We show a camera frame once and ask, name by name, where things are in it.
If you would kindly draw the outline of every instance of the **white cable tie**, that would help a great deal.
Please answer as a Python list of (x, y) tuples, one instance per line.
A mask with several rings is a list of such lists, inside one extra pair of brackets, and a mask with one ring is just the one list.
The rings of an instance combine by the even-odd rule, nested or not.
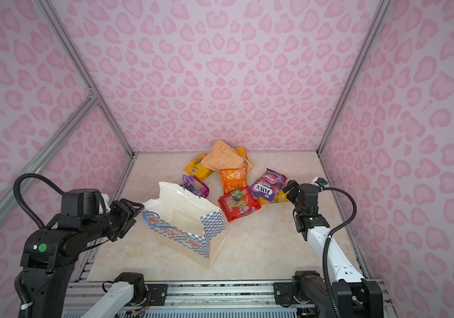
[(30, 302), (30, 303), (28, 303), (28, 304), (22, 304), (22, 305), (20, 306), (20, 310), (25, 310), (25, 309), (27, 309), (27, 308), (33, 306), (33, 304), (34, 304), (34, 301), (32, 301), (32, 302)]

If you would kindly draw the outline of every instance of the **purple candy bag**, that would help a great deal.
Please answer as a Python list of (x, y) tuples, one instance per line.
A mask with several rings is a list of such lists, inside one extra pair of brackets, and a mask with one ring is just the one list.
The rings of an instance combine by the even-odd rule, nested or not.
[(254, 195), (271, 202), (285, 186), (286, 182), (287, 177), (285, 175), (266, 169), (266, 172), (248, 190)]
[(195, 189), (193, 188), (193, 185), (194, 185), (197, 188), (198, 194), (201, 197), (206, 198), (209, 195), (208, 186), (205, 185), (204, 183), (202, 183), (196, 176), (191, 175), (191, 176), (188, 176), (185, 178), (185, 175), (184, 175), (183, 179), (184, 179), (184, 182), (181, 186), (184, 187), (185, 189), (187, 189), (188, 191), (190, 191), (191, 193), (197, 195)]

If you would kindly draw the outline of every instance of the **white paper bag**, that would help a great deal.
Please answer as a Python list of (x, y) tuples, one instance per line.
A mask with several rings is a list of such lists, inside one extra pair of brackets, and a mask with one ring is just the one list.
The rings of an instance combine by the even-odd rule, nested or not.
[(157, 241), (211, 268), (226, 239), (221, 209), (177, 184), (159, 185), (160, 198), (144, 202), (142, 215)]

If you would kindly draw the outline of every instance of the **pink wall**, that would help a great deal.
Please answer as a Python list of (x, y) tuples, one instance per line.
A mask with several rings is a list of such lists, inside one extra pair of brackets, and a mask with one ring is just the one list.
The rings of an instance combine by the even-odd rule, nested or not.
[(136, 151), (317, 149), (378, 0), (54, 1)]
[(454, 1), (397, 1), (324, 159), (400, 317), (454, 317)]
[[(128, 161), (126, 152), (109, 125), (95, 108), (43, 172), (61, 189), (97, 188), (112, 190)], [(47, 223), (60, 212), (61, 196), (37, 181), (24, 194), (27, 204)], [(0, 226), (0, 317), (15, 317), (20, 300), (13, 282), (21, 271), (20, 257), (27, 237), (37, 230), (19, 208), (13, 209)]]
[(31, 0), (0, 1), (0, 195), (87, 94)]

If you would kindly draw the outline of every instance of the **bag handle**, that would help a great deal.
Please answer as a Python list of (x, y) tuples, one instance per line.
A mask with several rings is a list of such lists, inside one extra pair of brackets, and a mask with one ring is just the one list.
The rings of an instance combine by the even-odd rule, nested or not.
[(144, 221), (146, 221), (147, 224), (149, 224), (149, 226), (153, 226), (153, 227), (156, 227), (156, 228), (177, 228), (175, 226), (156, 226), (154, 225), (153, 223), (151, 223), (147, 218), (146, 218), (146, 214), (147, 213), (153, 213), (153, 214), (156, 214), (156, 216), (160, 219), (160, 216), (158, 215), (158, 213), (155, 213), (155, 212), (151, 212), (151, 211), (146, 211), (144, 213), (142, 213), (142, 218), (144, 219)]
[(186, 180), (188, 180), (192, 184), (192, 187), (195, 190), (195, 194), (197, 194), (197, 196), (200, 196), (200, 194), (198, 193), (197, 187), (195, 187), (195, 185), (193, 184), (192, 180), (190, 180), (190, 178), (187, 177), (186, 175), (183, 175), (183, 190), (185, 189), (185, 178), (186, 178)]

